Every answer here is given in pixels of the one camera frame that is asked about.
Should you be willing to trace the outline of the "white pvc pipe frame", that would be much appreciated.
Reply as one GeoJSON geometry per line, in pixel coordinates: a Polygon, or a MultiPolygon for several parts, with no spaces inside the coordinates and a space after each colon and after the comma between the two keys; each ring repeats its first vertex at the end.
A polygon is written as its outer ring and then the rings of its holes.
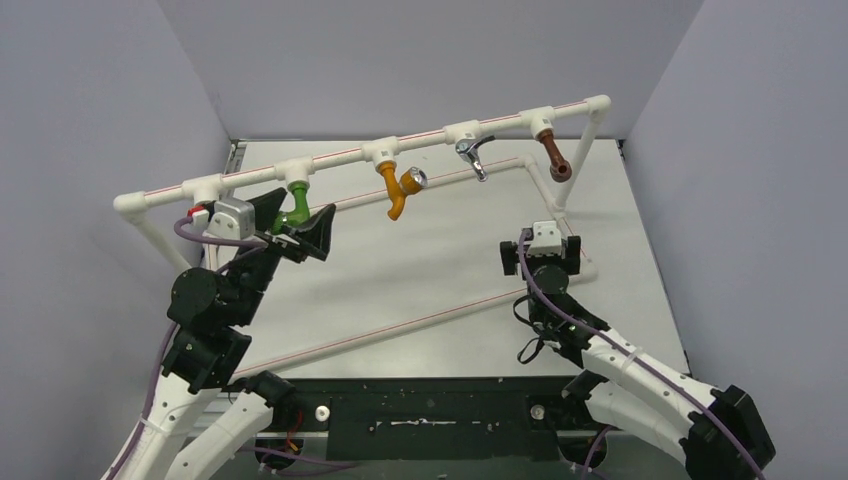
{"type": "Polygon", "coordinates": [[[246,171],[212,174],[155,191],[125,193],[114,210],[176,270],[216,269],[237,248],[179,237],[175,222],[201,202],[248,200],[291,182],[309,184],[310,213],[337,206],[326,261],[283,259],[252,322],[252,342],[229,385],[261,372],[282,373],[499,307],[497,236],[512,226],[554,220],[565,239],[564,201],[611,107],[606,95],[542,106],[431,131],[389,136],[336,152],[298,156],[246,171]],[[554,182],[535,136],[552,129],[573,175],[554,182]],[[455,152],[463,138],[496,139],[479,149],[488,174],[479,182],[455,152]],[[423,170],[428,186],[406,199],[397,221],[378,164],[396,175],[423,170]]]}

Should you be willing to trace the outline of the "chrome metal faucet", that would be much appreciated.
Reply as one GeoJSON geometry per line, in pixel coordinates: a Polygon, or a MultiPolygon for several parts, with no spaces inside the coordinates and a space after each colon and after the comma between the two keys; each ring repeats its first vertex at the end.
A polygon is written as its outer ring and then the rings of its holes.
{"type": "Polygon", "coordinates": [[[484,170],[479,149],[482,145],[492,142],[496,139],[494,135],[485,136],[482,138],[463,138],[455,143],[455,152],[467,163],[479,182],[486,182],[488,174],[484,170]]]}

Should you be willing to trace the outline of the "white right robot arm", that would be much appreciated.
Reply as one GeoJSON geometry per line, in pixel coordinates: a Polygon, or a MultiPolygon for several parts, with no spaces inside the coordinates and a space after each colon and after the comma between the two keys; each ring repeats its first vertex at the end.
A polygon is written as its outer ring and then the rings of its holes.
{"type": "Polygon", "coordinates": [[[679,372],[626,340],[568,291],[579,237],[551,241],[526,228],[499,245],[502,269],[519,276],[536,352],[548,347],[579,367],[562,412],[577,427],[593,421],[626,432],[677,460],[692,479],[762,479],[776,449],[752,397],[679,372]]]}

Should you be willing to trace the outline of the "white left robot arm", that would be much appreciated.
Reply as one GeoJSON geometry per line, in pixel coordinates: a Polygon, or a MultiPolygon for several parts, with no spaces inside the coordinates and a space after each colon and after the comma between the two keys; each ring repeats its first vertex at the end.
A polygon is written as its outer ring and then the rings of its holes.
{"type": "Polygon", "coordinates": [[[196,243],[235,247],[216,269],[184,268],[171,288],[173,325],[160,347],[141,416],[107,479],[162,479],[213,395],[228,386],[252,339],[249,325],[281,260],[327,259],[337,207],[330,203],[289,223],[278,188],[247,201],[201,202],[174,224],[196,243]]]}

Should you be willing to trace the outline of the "green plastic faucet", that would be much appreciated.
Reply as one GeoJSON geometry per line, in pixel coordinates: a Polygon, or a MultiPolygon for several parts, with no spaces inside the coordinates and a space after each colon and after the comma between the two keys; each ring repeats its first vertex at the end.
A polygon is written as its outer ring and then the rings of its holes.
{"type": "Polygon", "coordinates": [[[294,208],[290,211],[280,211],[277,214],[269,230],[273,235],[282,234],[284,227],[299,226],[311,217],[307,200],[309,184],[305,181],[295,181],[289,183],[287,189],[294,198],[294,208]]]}

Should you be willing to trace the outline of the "brown plastic faucet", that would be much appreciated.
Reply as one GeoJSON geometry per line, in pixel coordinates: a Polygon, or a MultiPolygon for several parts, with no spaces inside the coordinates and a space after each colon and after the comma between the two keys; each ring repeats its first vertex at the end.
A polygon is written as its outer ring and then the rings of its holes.
{"type": "Polygon", "coordinates": [[[573,169],[557,146],[554,131],[550,128],[541,130],[535,138],[544,147],[548,156],[549,174],[552,180],[557,183],[565,183],[570,180],[573,169]]]}

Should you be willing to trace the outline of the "orange plastic faucet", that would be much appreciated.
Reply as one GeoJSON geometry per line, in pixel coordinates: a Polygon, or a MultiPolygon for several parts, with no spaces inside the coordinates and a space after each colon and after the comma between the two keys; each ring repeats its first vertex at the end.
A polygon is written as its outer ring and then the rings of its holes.
{"type": "Polygon", "coordinates": [[[376,171],[383,178],[388,199],[391,201],[391,207],[387,211],[387,216],[392,221],[397,221],[402,215],[406,199],[409,196],[418,194],[425,189],[429,184],[429,178],[426,173],[418,167],[411,167],[400,176],[396,175],[396,163],[394,161],[385,161],[377,165],[376,171]]]}

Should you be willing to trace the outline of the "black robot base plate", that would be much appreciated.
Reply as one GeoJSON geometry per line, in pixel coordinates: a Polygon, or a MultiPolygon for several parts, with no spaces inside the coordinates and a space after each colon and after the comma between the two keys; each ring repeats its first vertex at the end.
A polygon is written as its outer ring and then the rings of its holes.
{"type": "Polygon", "coordinates": [[[582,461],[599,422],[569,375],[294,378],[293,400],[249,445],[330,461],[582,461]]]}

